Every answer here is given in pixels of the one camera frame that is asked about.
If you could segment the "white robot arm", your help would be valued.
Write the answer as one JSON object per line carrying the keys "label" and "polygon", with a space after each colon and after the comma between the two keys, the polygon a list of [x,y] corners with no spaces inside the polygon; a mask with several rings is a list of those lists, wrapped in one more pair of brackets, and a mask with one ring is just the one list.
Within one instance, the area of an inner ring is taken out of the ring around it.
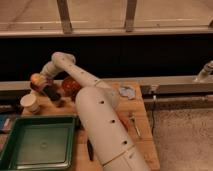
{"label": "white robot arm", "polygon": [[54,77],[61,72],[68,73],[81,85],[76,110],[103,171],[151,171],[116,114],[118,91],[78,67],[72,54],[53,53],[41,72],[31,75],[30,81],[49,95]]}

